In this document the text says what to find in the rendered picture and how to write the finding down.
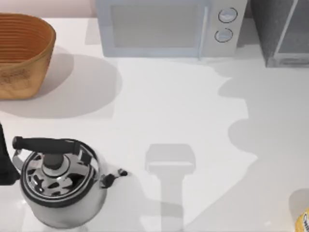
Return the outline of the microwave door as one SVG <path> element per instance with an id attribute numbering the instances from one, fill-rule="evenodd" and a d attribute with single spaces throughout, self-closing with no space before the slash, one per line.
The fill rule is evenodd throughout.
<path id="1" fill-rule="evenodd" d="M 206 0 L 95 0 L 106 57 L 200 57 Z"/>

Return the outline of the pale microwave oven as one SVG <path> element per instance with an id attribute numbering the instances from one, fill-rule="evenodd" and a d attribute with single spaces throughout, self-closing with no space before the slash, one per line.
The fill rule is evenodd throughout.
<path id="1" fill-rule="evenodd" d="M 203 30 L 201 58 L 216 58 L 232 56 L 237 48 L 239 33 L 244 18 L 248 0 L 206 0 L 207 16 L 205 17 L 205 28 Z M 235 8 L 238 12 L 237 18 L 231 23 L 222 23 L 218 19 L 218 13 L 225 8 Z M 215 40 L 216 31 L 228 28 L 233 31 L 233 38 L 226 43 Z"/>

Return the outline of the microwave knob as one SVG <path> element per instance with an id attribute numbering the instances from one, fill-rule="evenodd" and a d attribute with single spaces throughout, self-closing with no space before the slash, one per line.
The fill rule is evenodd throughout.
<path id="1" fill-rule="evenodd" d="M 219 43 L 226 43 L 233 38 L 233 31 L 228 28 L 218 30 L 216 31 L 214 38 Z"/>
<path id="2" fill-rule="evenodd" d="M 233 22 L 238 16 L 238 12 L 235 8 L 225 8 L 222 9 L 219 13 L 218 13 L 218 19 L 222 22 L 222 23 L 231 23 Z"/>

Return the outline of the brown woven basket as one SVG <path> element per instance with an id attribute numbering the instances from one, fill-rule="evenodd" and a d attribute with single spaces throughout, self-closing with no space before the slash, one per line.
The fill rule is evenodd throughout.
<path id="1" fill-rule="evenodd" d="M 56 31 L 36 16 L 0 12 L 0 100 L 29 99 L 46 77 Z"/>

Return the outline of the grey cabinet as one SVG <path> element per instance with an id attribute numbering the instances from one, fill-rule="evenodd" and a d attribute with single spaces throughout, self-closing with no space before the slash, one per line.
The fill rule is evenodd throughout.
<path id="1" fill-rule="evenodd" d="M 309 68 L 309 0 L 251 0 L 268 68 Z"/>

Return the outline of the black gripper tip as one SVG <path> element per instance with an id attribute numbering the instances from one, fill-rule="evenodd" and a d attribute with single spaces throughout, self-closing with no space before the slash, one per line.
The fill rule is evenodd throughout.
<path id="1" fill-rule="evenodd" d="M 9 156 L 2 124 L 0 123 L 0 186 L 11 186 L 20 179 L 20 174 Z"/>

